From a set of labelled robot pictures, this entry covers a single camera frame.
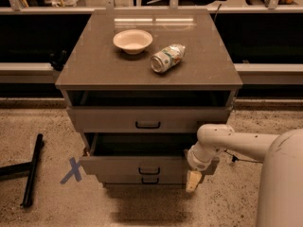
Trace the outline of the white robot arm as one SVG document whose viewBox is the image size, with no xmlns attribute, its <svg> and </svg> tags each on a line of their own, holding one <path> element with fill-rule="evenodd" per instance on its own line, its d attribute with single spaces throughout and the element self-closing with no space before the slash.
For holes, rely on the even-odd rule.
<svg viewBox="0 0 303 227">
<path fill-rule="evenodd" d="M 258 134 L 225 124 L 203 125 L 196 144 L 186 151 L 188 192 L 225 149 L 262 163 L 256 227 L 303 227 L 303 130 Z"/>
</svg>

